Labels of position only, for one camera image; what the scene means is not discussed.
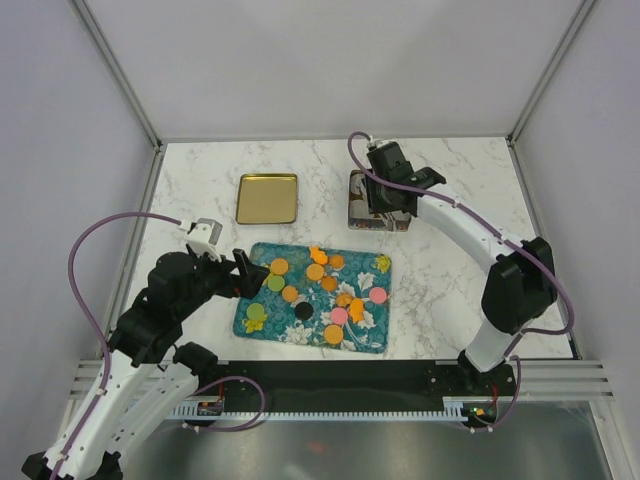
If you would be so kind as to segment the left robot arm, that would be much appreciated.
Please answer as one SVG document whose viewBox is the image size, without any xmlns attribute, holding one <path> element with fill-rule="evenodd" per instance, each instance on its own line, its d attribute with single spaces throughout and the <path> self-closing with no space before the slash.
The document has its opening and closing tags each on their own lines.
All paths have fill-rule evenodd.
<svg viewBox="0 0 640 480">
<path fill-rule="evenodd" d="M 208 394 L 219 380 L 218 358 L 189 342 L 177 349 L 161 380 L 134 398 L 168 350 L 182 323 L 215 296 L 253 299 L 269 274 L 241 249 L 233 259 L 192 250 L 161 256 L 147 285 L 120 316 L 108 354 L 79 411 L 46 451 L 30 455 L 22 472 L 30 479 L 120 479 L 130 454 L 187 397 Z"/>
</svg>

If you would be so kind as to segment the black round cookie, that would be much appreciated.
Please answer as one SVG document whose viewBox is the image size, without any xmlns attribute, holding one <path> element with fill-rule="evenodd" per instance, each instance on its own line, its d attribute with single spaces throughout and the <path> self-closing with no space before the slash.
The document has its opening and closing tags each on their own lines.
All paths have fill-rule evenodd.
<svg viewBox="0 0 640 480">
<path fill-rule="evenodd" d="M 314 313 L 313 306 L 308 302 L 300 302 L 294 307 L 295 317 L 301 321 L 309 320 Z"/>
</svg>

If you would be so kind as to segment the orange flower cookie top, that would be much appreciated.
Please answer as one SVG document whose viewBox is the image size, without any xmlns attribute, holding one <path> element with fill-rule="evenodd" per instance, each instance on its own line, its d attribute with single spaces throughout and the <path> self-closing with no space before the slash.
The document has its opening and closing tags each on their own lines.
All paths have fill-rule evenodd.
<svg viewBox="0 0 640 480">
<path fill-rule="evenodd" d="M 314 263 L 319 265 L 326 265 L 329 262 L 327 253 L 316 245 L 309 247 L 310 257 Z"/>
</svg>

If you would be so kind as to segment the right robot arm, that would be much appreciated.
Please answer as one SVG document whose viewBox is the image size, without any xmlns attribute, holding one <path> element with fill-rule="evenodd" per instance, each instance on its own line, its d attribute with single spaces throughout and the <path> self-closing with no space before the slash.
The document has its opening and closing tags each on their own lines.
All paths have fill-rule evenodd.
<svg viewBox="0 0 640 480">
<path fill-rule="evenodd" d="M 444 233 L 486 274 L 481 297 L 484 320 L 458 356 L 457 382 L 469 394 L 491 386 L 517 335 L 558 297 L 551 246 L 524 240 L 491 225 L 472 211 L 444 176 L 430 167 L 416 170 L 395 141 L 367 144 L 364 171 L 372 214 L 402 212 Z"/>
</svg>

